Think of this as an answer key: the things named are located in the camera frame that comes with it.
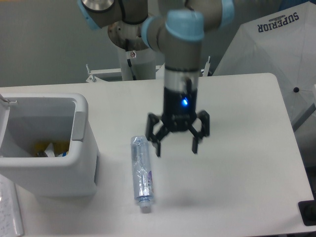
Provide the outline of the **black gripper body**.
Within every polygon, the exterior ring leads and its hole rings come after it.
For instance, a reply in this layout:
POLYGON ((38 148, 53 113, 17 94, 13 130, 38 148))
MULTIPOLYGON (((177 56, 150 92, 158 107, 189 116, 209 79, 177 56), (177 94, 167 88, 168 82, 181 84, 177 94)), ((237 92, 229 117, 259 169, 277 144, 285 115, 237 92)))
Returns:
POLYGON ((196 102, 198 90, 189 94, 164 88, 161 120, 169 132, 189 130, 197 118, 196 102))

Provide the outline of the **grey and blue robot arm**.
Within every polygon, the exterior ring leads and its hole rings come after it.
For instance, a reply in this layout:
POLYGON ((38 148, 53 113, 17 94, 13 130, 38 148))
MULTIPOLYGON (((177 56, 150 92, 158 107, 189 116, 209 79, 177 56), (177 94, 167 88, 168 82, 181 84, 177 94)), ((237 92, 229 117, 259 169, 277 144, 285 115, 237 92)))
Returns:
POLYGON ((143 48, 165 56, 163 112, 149 114, 146 138, 160 155, 161 141, 168 133, 190 131, 192 151, 210 134, 210 116, 196 111, 200 55, 204 34, 232 22, 231 0, 187 0, 181 9, 150 17, 145 0, 80 0, 78 6, 88 25, 101 29, 123 22, 121 41, 131 49, 135 32, 143 48))

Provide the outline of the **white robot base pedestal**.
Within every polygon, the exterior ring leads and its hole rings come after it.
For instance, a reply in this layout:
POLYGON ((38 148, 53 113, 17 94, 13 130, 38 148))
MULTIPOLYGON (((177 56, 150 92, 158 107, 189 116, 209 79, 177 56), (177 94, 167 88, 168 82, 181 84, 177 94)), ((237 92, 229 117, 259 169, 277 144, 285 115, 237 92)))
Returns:
POLYGON ((108 36, 117 47, 123 81, 156 79, 156 53, 142 39, 142 26, 118 21, 108 26, 108 36))

